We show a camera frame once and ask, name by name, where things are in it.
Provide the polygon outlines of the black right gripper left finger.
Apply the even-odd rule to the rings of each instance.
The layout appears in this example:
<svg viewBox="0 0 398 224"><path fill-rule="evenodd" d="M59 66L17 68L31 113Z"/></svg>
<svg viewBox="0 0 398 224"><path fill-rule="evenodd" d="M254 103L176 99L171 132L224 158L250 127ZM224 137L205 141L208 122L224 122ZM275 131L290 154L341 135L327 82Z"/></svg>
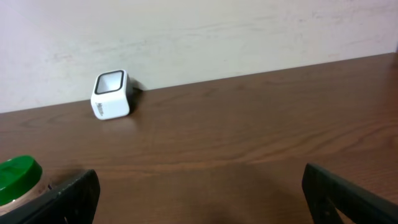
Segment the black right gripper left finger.
<svg viewBox="0 0 398 224"><path fill-rule="evenodd" d="M99 197L98 176L89 169L1 216L1 224L92 224Z"/></svg>

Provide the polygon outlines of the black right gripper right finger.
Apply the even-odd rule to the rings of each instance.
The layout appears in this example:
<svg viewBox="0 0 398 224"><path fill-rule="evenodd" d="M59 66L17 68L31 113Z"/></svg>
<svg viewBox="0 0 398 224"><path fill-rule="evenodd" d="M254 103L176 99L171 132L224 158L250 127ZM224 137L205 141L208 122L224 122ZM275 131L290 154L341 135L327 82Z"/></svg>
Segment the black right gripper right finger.
<svg viewBox="0 0 398 224"><path fill-rule="evenodd" d="M302 190L315 224L342 223L338 212L354 223L397 224L397 205L316 165L307 164Z"/></svg>

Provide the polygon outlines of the green lid jar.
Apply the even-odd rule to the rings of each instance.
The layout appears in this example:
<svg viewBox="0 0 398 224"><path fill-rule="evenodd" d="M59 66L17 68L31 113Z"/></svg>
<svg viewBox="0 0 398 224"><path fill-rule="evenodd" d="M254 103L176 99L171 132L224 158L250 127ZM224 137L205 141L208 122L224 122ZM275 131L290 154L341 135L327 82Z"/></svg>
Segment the green lid jar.
<svg viewBox="0 0 398 224"><path fill-rule="evenodd" d="M1 216L52 190L42 166L28 155L1 163Z"/></svg>

